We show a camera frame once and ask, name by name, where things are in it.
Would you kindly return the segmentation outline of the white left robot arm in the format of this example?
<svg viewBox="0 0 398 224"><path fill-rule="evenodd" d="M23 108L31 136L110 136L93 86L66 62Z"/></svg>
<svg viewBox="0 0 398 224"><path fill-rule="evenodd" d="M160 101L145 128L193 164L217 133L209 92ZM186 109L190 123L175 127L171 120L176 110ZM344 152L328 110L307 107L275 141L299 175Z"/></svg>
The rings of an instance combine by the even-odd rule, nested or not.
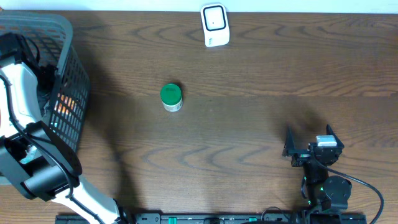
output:
<svg viewBox="0 0 398 224"><path fill-rule="evenodd" d="M71 56L42 60L45 47L55 44L1 36L1 174L25 198L62 204L89 223L134 223L84 178L75 152L88 77Z"/></svg>

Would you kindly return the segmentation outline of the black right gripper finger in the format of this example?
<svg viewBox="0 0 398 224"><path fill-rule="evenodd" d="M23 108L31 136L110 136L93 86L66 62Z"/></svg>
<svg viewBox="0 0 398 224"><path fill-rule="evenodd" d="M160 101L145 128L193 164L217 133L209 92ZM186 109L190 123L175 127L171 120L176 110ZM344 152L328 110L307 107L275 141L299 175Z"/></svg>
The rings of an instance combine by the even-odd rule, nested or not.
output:
<svg viewBox="0 0 398 224"><path fill-rule="evenodd" d="M337 137L334 130L329 124L326 126L326 134L334 137L337 148L343 149L345 147L345 145L340 141L340 139Z"/></svg>
<svg viewBox="0 0 398 224"><path fill-rule="evenodd" d="M291 128L288 127L282 155L285 157L292 156L294 152L295 152L294 137Z"/></svg>

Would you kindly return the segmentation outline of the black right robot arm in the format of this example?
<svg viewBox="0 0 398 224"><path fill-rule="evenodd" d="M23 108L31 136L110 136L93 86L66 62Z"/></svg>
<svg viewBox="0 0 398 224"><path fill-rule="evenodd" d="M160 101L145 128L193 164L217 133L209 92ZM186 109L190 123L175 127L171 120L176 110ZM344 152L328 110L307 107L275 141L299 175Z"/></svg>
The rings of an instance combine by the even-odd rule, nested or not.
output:
<svg viewBox="0 0 398 224"><path fill-rule="evenodd" d="M330 125L326 126L326 134L317 136L306 149L297 149L292 130L287 130L282 155L291 158L293 167L303 168L302 196L308 200L309 207L300 212L300 216L307 223L315 217L320 219L322 215L329 219L338 218L348 208L351 182L339 175L330 176L328 171L344 147Z"/></svg>

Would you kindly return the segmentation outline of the green lid jar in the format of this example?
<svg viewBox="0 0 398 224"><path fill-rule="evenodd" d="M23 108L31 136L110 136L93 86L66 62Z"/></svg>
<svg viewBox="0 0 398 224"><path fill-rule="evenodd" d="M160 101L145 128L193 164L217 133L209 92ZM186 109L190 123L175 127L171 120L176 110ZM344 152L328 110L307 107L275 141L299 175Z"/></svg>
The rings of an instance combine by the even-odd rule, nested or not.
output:
<svg viewBox="0 0 398 224"><path fill-rule="evenodd" d="M160 98L164 108L169 112L176 112L183 106L182 91L176 84L164 85L160 91Z"/></svg>

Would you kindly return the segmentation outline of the orange small box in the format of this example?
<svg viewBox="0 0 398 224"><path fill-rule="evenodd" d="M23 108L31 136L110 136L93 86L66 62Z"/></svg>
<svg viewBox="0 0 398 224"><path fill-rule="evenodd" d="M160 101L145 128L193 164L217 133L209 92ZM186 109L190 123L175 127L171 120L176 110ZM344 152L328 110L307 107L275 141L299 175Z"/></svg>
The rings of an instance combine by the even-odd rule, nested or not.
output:
<svg viewBox="0 0 398 224"><path fill-rule="evenodd" d="M77 109L76 101L66 95L58 94L59 100L56 102L55 110L62 116L69 116Z"/></svg>

